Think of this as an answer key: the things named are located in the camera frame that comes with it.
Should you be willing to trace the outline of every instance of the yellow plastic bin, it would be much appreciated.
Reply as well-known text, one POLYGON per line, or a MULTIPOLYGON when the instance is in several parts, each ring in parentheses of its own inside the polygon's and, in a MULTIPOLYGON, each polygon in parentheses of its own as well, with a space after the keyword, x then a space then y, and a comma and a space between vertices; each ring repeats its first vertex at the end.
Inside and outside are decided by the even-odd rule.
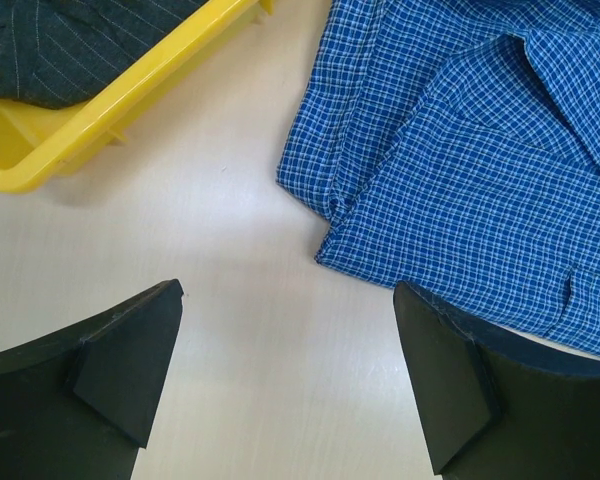
POLYGON ((0 192, 69 175, 114 139, 273 0, 209 0, 93 100, 45 110, 0 100, 0 192))

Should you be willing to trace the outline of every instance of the blue plaid fabric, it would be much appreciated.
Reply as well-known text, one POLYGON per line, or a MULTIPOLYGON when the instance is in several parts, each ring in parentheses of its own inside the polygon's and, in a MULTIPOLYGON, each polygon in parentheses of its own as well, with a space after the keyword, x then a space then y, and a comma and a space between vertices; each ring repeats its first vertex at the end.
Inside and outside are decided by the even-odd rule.
POLYGON ((319 263, 600 355, 600 1, 335 1, 278 170, 319 263))

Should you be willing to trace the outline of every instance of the folded cloth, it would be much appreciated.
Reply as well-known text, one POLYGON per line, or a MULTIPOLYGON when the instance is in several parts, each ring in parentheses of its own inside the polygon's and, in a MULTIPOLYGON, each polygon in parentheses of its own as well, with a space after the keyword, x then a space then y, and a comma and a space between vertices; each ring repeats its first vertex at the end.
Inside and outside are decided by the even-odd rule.
POLYGON ((89 100, 206 0, 0 0, 0 98, 89 100))
POLYGON ((435 72, 423 81, 424 70, 409 69, 408 84, 365 73, 370 86, 347 101, 367 100, 331 143, 328 125, 321 135, 320 120, 308 120, 330 94, 314 70, 280 183, 331 219, 319 263, 384 286, 406 279, 486 320, 600 355, 600 3, 455 4, 480 16, 467 9, 453 29, 436 23, 450 17, 403 15, 419 41, 392 63, 419 57, 435 72), (438 46, 463 28, 475 34, 487 12, 499 31, 440 59, 438 46), (415 84, 425 87, 405 103, 415 84), (390 108, 398 97, 409 107, 401 118, 390 108))

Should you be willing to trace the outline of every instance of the gray garment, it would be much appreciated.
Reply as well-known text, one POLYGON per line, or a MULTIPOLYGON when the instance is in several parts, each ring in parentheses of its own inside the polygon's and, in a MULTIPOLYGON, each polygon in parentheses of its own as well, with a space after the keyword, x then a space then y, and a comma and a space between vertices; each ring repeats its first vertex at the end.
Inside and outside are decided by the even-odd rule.
POLYGON ((89 100, 206 0, 0 0, 0 98, 89 100))

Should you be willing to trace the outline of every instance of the white table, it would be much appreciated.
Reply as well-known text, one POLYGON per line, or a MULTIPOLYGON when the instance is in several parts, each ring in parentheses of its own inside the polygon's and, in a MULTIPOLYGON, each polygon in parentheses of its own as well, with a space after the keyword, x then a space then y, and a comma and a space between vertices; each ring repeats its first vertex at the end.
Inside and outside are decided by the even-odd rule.
POLYGON ((184 316, 134 480, 432 474, 391 292, 274 182, 327 0, 280 0, 76 177, 0 195, 0 351, 160 280, 184 316))

